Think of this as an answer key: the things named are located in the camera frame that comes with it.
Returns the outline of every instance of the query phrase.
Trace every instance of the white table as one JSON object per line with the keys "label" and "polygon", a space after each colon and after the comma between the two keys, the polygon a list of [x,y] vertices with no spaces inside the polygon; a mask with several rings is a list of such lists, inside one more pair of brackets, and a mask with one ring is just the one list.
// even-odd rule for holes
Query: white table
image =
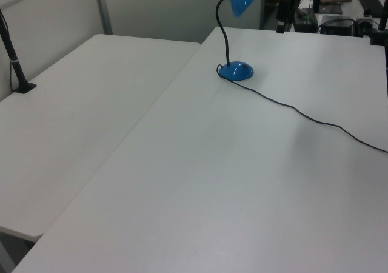
{"label": "white table", "polygon": [[[388,148],[383,48],[227,33],[244,85]],[[15,273],[388,271],[388,155],[223,81],[224,60],[217,28]]]}
{"label": "white table", "polygon": [[[382,5],[384,5],[385,0],[379,0],[379,1],[382,3]],[[310,0],[303,0],[302,3],[299,5],[299,8],[309,8],[309,6],[310,8],[313,7],[313,0],[311,0],[311,4],[310,4]],[[359,2],[359,0],[352,0],[351,2],[342,3],[341,8],[343,13],[340,15],[339,14],[316,14],[316,19],[318,20],[318,23],[321,24],[323,15],[348,16],[348,17],[351,17],[352,19],[364,18],[363,17],[364,9],[361,6],[361,3]],[[380,18],[373,18],[370,16],[367,19],[372,19],[377,23],[380,22]]]}
{"label": "white table", "polygon": [[36,241],[199,44],[97,35],[0,103],[0,231]]}

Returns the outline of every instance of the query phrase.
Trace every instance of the power cord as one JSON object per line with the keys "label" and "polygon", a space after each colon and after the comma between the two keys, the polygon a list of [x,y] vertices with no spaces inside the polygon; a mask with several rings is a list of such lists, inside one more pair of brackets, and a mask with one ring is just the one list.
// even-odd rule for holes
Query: power cord
{"label": "power cord", "polygon": [[10,88],[11,88],[11,92],[13,93],[14,90],[12,88],[12,63],[10,62]]}
{"label": "power cord", "polygon": [[311,120],[311,121],[313,121],[313,122],[315,122],[315,123],[323,124],[323,125],[325,125],[325,126],[333,126],[333,127],[337,127],[337,128],[339,128],[339,129],[341,129],[343,132],[345,132],[346,134],[348,134],[350,137],[352,137],[352,138],[353,138],[354,140],[356,140],[357,142],[359,142],[359,143],[361,143],[361,144],[364,144],[364,145],[366,145],[366,146],[368,146],[368,147],[370,147],[370,148],[372,148],[372,149],[378,150],[378,151],[380,151],[380,152],[388,153],[387,150],[379,149],[378,147],[374,147],[374,146],[372,146],[372,145],[370,145],[370,144],[367,144],[367,143],[365,143],[365,142],[359,140],[359,139],[356,138],[354,135],[352,135],[350,132],[348,132],[347,130],[345,130],[344,128],[342,128],[341,126],[339,126],[339,125],[337,125],[337,124],[324,123],[324,122],[322,122],[322,121],[319,121],[319,120],[316,120],[316,119],[314,119],[314,118],[311,118],[311,117],[305,115],[304,113],[302,113],[301,111],[299,111],[296,107],[293,107],[293,106],[291,106],[291,105],[284,104],[284,103],[281,103],[281,102],[276,101],[276,100],[274,100],[274,99],[271,99],[271,98],[269,98],[269,97],[266,97],[266,96],[264,96],[263,94],[261,94],[260,92],[254,90],[254,89],[245,87],[245,86],[243,86],[243,85],[240,85],[240,84],[238,84],[238,83],[236,83],[236,82],[234,82],[234,81],[231,81],[231,80],[225,78],[224,76],[222,76],[222,75],[219,73],[219,68],[220,68],[220,67],[222,68],[222,65],[218,65],[218,66],[217,66],[217,69],[216,69],[216,72],[217,72],[217,74],[218,74],[218,76],[219,76],[220,78],[222,78],[222,79],[224,79],[224,80],[226,80],[226,81],[228,81],[228,82],[231,82],[231,83],[233,83],[234,85],[240,86],[240,87],[243,88],[243,89],[246,89],[246,90],[248,90],[248,91],[251,91],[251,92],[253,92],[253,93],[256,93],[257,95],[260,95],[260,96],[263,97],[264,99],[269,100],[269,101],[271,101],[271,102],[273,102],[273,103],[279,104],[279,105],[284,106],[284,107],[291,108],[291,109],[295,110],[296,112],[298,112],[298,113],[299,113],[300,115],[302,115],[303,117],[305,117],[305,118],[307,118],[308,120]]}
{"label": "power cord", "polygon": [[[5,20],[4,15],[2,14],[2,12],[0,12],[0,16],[1,16],[1,19],[3,20],[3,22],[5,24],[5,27],[7,29],[8,35],[10,35],[10,31],[9,31],[9,28],[8,28],[7,21]],[[13,93],[14,90],[12,88],[12,63],[11,62],[10,62],[10,88],[11,88],[11,92]]]}

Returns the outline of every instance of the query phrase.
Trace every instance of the white wall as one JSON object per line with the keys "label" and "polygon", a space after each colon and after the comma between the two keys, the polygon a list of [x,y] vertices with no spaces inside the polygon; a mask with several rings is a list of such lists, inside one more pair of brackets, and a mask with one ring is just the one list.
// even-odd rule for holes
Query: white wall
{"label": "white wall", "polygon": [[[113,34],[202,43],[217,25],[219,0],[106,0]],[[220,19],[226,27],[258,29],[261,0],[238,19],[224,1]]]}
{"label": "white wall", "polygon": [[[103,33],[96,0],[25,0],[3,14],[27,80],[93,35]],[[9,58],[1,41],[0,100],[10,94],[8,81]]]}

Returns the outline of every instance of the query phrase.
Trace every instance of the black cable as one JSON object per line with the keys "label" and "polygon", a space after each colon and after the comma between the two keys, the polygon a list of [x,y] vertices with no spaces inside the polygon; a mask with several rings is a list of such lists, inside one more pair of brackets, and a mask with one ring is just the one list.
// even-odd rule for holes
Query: black cable
{"label": "black cable", "polygon": [[13,93],[14,90],[12,88],[12,63],[10,62],[10,88],[11,88],[11,92]]}
{"label": "black cable", "polygon": [[[301,0],[301,2],[299,2],[299,6],[302,4],[303,1],[304,1],[304,0]],[[298,8],[299,8],[299,6],[298,6]]]}
{"label": "black cable", "polygon": [[[7,29],[8,35],[10,35],[10,31],[9,31],[9,28],[8,28],[7,21],[5,20],[5,17],[2,14],[1,10],[0,10],[0,18],[3,20],[3,22],[5,24],[5,27]],[[12,88],[12,63],[11,62],[10,62],[10,88],[11,88],[11,92],[13,93],[14,91],[13,91],[13,88]]]}
{"label": "black cable", "polygon": [[8,35],[9,35],[9,34],[10,34],[10,30],[9,30],[9,28],[8,28],[7,21],[5,20],[5,17],[4,17],[4,15],[2,14],[1,10],[0,10],[0,16],[1,16],[1,19],[4,21],[5,27],[6,27],[6,29],[7,29]]}
{"label": "black cable", "polygon": [[330,20],[330,21],[326,21],[325,23],[322,23],[321,25],[318,26],[318,29],[320,29],[322,26],[325,26],[327,24],[332,24],[334,22],[338,22],[338,21],[353,21],[353,23],[356,23],[356,21],[352,18],[340,18],[340,19],[333,19],[333,20]]}
{"label": "black cable", "polygon": [[380,151],[380,152],[388,153],[388,150],[379,149],[378,147],[371,146],[370,144],[367,144],[367,143],[365,143],[365,142],[359,140],[359,139],[356,138],[354,135],[352,135],[350,132],[348,132],[347,130],[345,130],[344,128],[342,128],[341,126],[339,126],[339,125],[337,125],[337,124],[324,123],[324,122],[322,122],[322,121],[315,120],[314,118],[311,118],[311,117],[305,115],[304,113],[302,113],[301,111],[299,111],[296,107],[293,107],[292,105],[284,104],[284,103],[281,103],[281,102],[276,101],[276,100],[274,100],[274,99],[271,99],[271,98],[269,98],[269,97],[266,97],[266,96],[264,96],[263,94],[261,94],[260,92],[254,90],[254,89],[245,87],[245,86],[243,86],[243,85],[240,85],[240,84],[238,84],[238,83],[236,83],[236,82],[234,82],[234,81],[231,81],[231,80],[225,78],[224,76],[222,76],[222,75],[219,73],[219,70],[218,70],[219,67],[222,67],[222,65],[218,65],[218,66],[217,66],[216,72],[217,72],[218,76],[221,77],[222,79],[224,79],[224,80],[226,80],[226,81],[228,81],[228,82],[231,82],[231,83],[233,83],[234,85],[240,86],[240,87],[243,88],[243,89],[252,91],[253,93],[256,93],[257,95],[260,95],[260,96],[263,97],[264,99],[269,100],[269,101],[271,101],[271,102],[273,102],[273,103],[279,104],[279,105],[284,106],[284,107],[291,108],[291,109],[295,110],[296,112],[298,112],[298,113],[299,113],[300,115],[302,115],[303,117],[305,117],[305,118],[307,118],[308,120],[311,120],[311,121],[313,121],[313,122],[315,122],[315,123],[323,124],[323,125],[325,125],[325,126],[333,126],[333,127],[337,127],[337,128],[339,128],[339,129],[341,129],[343,132],[345,132],[346,134],[348,134],[350,137],[352,137],[352,138],[353,138],[354,140],[356,140],[357,142],[359,142],[359,143],[361,143],[361,144],[364,144],[364,145],[366,145],[366,146],[368,146],[368,147],[371,147],[372,149],[378,150],[378,151]]}

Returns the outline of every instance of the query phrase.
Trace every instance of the electronic device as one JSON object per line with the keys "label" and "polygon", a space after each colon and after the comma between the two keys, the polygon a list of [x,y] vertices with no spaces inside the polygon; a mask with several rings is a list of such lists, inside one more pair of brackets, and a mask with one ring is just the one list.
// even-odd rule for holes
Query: electronic device
{"label": "electronic device", "polygon": [[295,11],[298,9],[301,0],[280,0],[278,13],[278,28],[276,32],[289,32],[294,20]]}
{"label": "electronic device", "polygon": [[342,35],[352,36],[353,22],[350,17],[347,16],[322,16],[321,34],[323,35]]}
{"label": "electronic device", "polygon": [[331,4],[323,6],[321,5],[321,0],[314,0],[313,9],[315,13],[342,14],[340,4]]}
{"label": "electronic device", "polygon": [[298,9],[293,20],[295,32],[316,33],[318,31],[318,21],[312,9]]}
{"label": "electronic device", "polygon": [[372,34],[373,25],[370,19],[360,18],[354,23],[353,36],[363,38],[364,36],[370,36]]}
{"label": "electronic device", "polygon": [[380,18],[383,14],[383,5],[379,0],[359,0],[363,9],[369,9],[372,17]]}

